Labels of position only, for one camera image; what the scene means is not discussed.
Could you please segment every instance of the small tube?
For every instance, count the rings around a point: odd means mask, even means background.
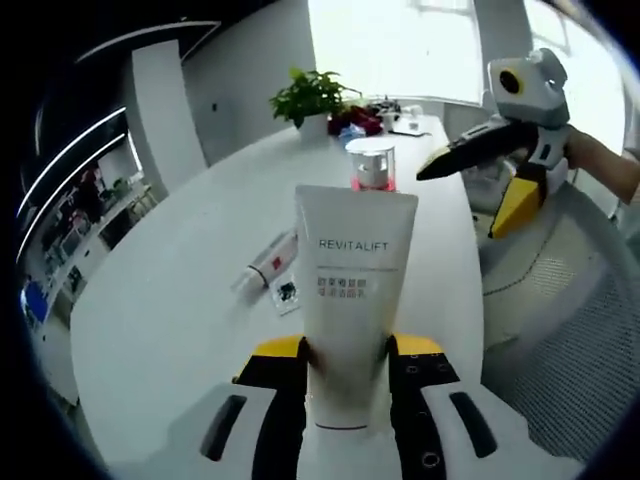
[[[316,425],[366,428],[392,333],[418,198],[296,189],[309,394]]]
[[[280,233],[247,266],[231,289],[245,297],[257,295],[291,265],[297,254],[298,235],[295,229]]]

